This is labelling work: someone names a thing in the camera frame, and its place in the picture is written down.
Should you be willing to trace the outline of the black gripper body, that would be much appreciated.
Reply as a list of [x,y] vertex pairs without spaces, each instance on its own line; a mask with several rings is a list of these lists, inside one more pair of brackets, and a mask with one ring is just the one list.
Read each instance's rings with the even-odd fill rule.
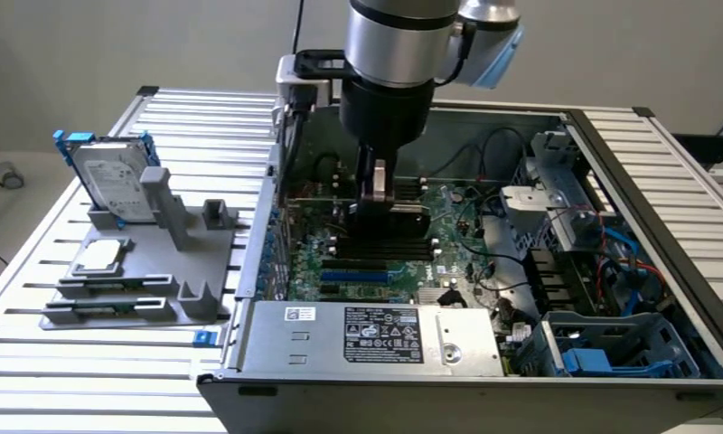
[[362,77],[342,81],[339,120],[360,159],[386,159],[423,133],[435,82],[390,88]]

